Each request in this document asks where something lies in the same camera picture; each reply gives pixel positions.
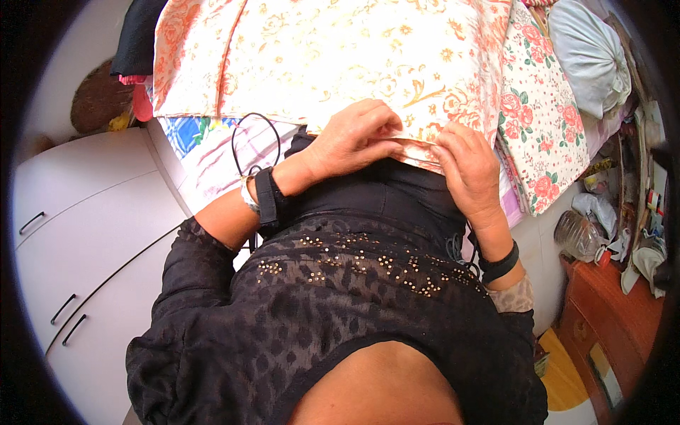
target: woman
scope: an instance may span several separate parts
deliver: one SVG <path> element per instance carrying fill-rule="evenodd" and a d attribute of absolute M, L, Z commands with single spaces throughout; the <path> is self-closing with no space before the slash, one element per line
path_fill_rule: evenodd
<path fill-rule="evenodd" d="M 404 165 L 376 141 L 400 127 L 382 101 L 357 102 L 183 223 L 127 352 L 143 423 L 543 423 L 498 161 L 450 123 L 432 147 L 445 178 Z M 447 255 L 466 220 L 483 283 Z M 235 274 L 260 224 L 269 238 Z"/>

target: black wristband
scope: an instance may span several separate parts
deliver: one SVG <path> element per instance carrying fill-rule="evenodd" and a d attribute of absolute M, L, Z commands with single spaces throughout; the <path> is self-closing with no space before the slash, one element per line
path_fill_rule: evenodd
<path fill-rule="evenodd" d="M 267 167 L 255 175 L 255 191 L 260 205 L 260 225 L 265 232 L 279 226 L 280 209 L 285 198 L 271 175 L 272 167 Z"/>
<path fill-rule="evenodd" d="M 517 247 L 517 242 L 513 240 L 512 243 L 512 250 L 500 261 L 488 262 L 483 256 L 479 256 L 479 268 L 484 272 L 481 277 L 483 284 L 486 285 L 506 275 L 517 264 L 517 260 L 520 259 L 520 249 Z"/>

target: silver bracelet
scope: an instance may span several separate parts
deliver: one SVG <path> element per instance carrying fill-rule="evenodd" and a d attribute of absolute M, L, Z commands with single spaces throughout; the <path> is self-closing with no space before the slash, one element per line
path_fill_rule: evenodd
<path fill-rule="evenodd" d="M 260 206 L 255 203 L 253 197 L 250 196 L 250 192 L 248 192 L 248 182 L 252 178 L 253 176 L 251 175 L 241 176 L 241 196 L 243 197 L 243 201 L 245 201 L 245 204 L 250 208 L 250 210 L 255 212 L 256 214 L 259 214 Z"/>

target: white cabinet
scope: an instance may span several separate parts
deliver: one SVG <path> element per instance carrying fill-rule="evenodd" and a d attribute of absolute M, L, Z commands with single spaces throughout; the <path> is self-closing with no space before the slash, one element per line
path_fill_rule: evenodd
<path fill-rule="evenodd" d="M 31 233 L 76 203 L 116 184 L 156 170 L 144 129 L 132 128 L 74 140 L 42 152 L 16 170 L 12 236 L 16 248 Z M 32 223 L 19 230 L 44 212 Z"/>
<path fill-rule="evenodd" d="M 16 250 L 17 269 L 41 349 L 99 284 L 185 219 L 154 171 L 77 203 L 27 238 Z"/>
<path fill-rule="evenodd" d="M 171 229 L 186 219 L 148 137 L 144 129 L 85 137 L 15 173 L 13 230 L 25 311 L 65 396 L 92 425 L 121 424 L 130 408 L 125 349 L 150 325 L 177 234 Z"/>
<path fill-rule="evenodd" d="M 90 425 L 120 425 L 130 409 L 125 350 L 151 324 L 151 306 L 174 231 L 137 257 L 89 299 L 61 331 L 47 361 Z M 62 341 L 76 326 L 66 345 Z"/>

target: white plastic bag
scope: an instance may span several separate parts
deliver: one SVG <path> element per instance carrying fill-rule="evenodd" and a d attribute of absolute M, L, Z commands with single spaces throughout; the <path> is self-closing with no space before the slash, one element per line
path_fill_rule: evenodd
<path fill-rule="evenodd" d="M 548 17 L 555 55 L 581 111 L 602 119 L 630 94 L 630 73 L 616 31 L 575 0 L 560 0 Z"/>
<path fill-rule="evenodd" d="M 588 216 L 591 212 L 595 214 L 597 220 L 607 231 L 607 237 L 611 241 L 616 235 L 616 211 L 611 204 L 604 198 L 598 198 L 590 193 L 579 193 L 571 200 L 571 207 Z"/>

